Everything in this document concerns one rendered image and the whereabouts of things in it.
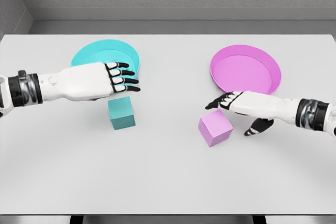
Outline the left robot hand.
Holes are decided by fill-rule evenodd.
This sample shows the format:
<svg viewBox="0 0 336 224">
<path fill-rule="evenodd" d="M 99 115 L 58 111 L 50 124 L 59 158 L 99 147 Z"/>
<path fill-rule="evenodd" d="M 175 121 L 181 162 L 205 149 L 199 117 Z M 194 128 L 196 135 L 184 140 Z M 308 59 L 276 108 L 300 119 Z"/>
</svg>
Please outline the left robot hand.
<svg viewBox="0 0 336 224">
<path fill-rule="evenodd" d="M 90 63 L 70 67 L 61 72 L 65 78 L 61 86 L 64 98 L 71 101 L 88 101 L 108 97 L 112 94 L 141 89 L 136 85 L 135 75 L 124 62 Z"/>
</svg>

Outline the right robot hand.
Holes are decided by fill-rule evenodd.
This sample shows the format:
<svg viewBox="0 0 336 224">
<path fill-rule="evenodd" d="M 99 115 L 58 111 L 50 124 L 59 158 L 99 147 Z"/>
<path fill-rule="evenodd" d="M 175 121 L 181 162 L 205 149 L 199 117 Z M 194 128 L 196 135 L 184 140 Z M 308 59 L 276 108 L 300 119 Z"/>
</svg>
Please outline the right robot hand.
<svg viewBox="0 0 336 224">
<path fill-rule="evenodd" d="M 222 108 L 236 114 L 255 117 L 252 125 L 245 131 L 245 136 L 260 134 L 274 124 L 272 106 L 276 99 L 270 95 L 245 91 L 226 92 L 211 101 L 205 109 Z"/>
</svg>

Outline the cyan plate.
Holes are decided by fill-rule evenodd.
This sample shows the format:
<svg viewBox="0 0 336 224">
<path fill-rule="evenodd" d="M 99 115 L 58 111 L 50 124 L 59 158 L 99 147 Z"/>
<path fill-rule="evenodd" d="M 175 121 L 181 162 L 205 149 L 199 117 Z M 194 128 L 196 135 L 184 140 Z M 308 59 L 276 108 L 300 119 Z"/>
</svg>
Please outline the cyan plate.
<svg viewBox="0 0 336 224">
<path fill-rule="evenodd" d="M 138 74 L 140 59 L 137 51 L 124 41 L 104 39 L 92 42 L 81 48 L 73 57 L 71 67 L 88 63 L 124 62 L 128 69 Z"/>
</svg>

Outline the teal block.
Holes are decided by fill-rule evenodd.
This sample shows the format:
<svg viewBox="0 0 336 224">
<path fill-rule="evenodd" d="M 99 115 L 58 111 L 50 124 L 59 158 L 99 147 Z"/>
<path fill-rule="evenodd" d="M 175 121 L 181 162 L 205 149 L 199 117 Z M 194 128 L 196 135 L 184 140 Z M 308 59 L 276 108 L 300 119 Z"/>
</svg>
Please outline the teal block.
<svg viewBox="0 0 336 224">
<path fill-rule="evenodd" d="M 115 130 L 135 126 L 135 119 L 130 97 L 108 101 L 109 116 Z"/>
</svg>

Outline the pink block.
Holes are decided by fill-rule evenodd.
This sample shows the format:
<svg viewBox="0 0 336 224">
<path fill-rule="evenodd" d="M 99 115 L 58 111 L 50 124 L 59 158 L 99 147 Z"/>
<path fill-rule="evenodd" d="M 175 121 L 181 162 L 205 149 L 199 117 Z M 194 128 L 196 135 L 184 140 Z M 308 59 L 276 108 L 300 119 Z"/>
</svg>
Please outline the pink block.
<svg viewBox="0 0 336 224">
<path fill-rule="evenodd" d="M 228 139 L 233 131 L 222 110 L 216 110 L 200 118 L 198 129 L 209 147 Z"/>
</svg>

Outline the pink plate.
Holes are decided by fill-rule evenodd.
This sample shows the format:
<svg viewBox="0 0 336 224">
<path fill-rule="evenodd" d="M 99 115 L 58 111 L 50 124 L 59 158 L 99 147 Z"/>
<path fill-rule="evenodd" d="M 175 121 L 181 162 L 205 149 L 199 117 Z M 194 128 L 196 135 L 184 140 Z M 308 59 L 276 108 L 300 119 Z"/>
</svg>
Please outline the pink plate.
<svg viewBox="0 0 336 224">
<path fill-rule="evenodd" d="M 248 45 L 231 45 L 219 50 L 210 63 L 210 73 L 224 92 L 274 93 L 281 83 L 281 70 L 267 52 Z"/>
</svg>

